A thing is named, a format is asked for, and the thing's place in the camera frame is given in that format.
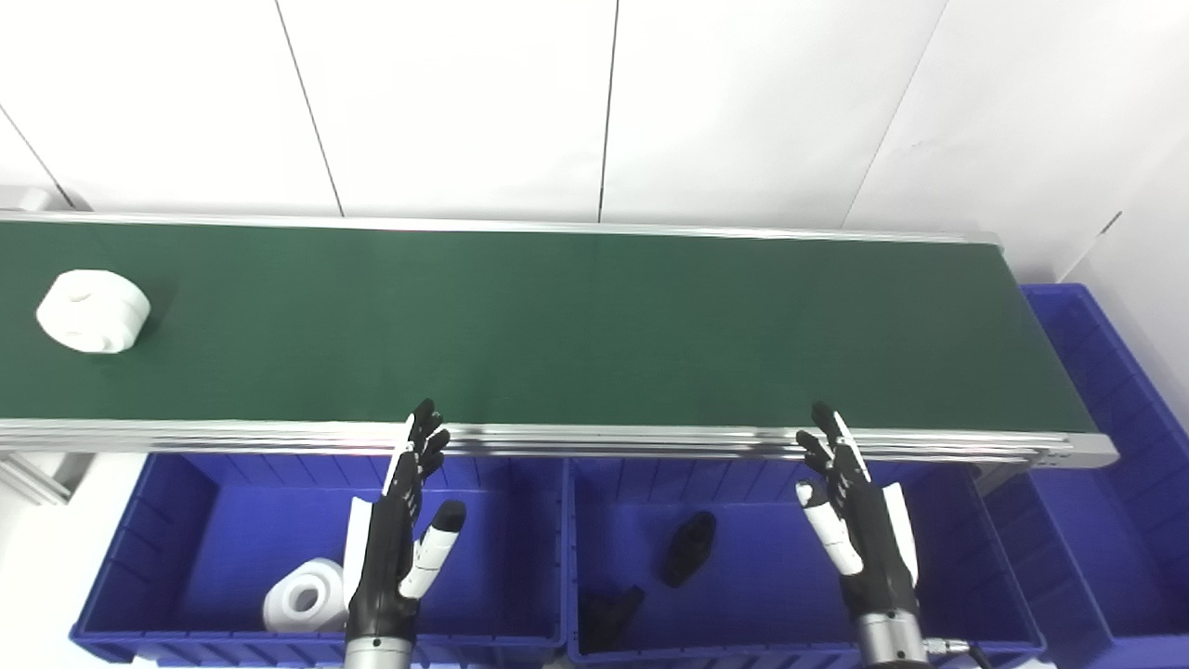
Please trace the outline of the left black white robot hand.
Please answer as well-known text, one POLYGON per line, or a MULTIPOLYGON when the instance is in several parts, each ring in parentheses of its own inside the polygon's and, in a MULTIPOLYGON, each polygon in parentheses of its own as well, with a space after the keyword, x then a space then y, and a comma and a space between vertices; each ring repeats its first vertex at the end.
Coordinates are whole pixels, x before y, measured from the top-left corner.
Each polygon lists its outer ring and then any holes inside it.
POLYGON ((348 601, 350 650, 413 646, 420 602, 449 558, 467 517, 463 501, 442 501, 424 532, 413 536, 424 480, 442 466, 451 433, 430 399, 419 403, 402 433, 384 487, 371 505, 359 580, 348 601))

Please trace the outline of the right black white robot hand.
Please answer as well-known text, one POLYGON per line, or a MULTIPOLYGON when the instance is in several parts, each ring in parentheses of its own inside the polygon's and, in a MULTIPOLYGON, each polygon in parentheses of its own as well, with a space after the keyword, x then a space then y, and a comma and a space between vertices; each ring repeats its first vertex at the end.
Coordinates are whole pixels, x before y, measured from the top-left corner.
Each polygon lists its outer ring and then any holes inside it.
POLYGON ((797 500, 839 574, 853 620, 876 613, 919 614, 916 538, 899 484, 880 486, 841 415, 824 400, 811 418, 823 433, 797 433, 813 479, 795 482, 797 500))

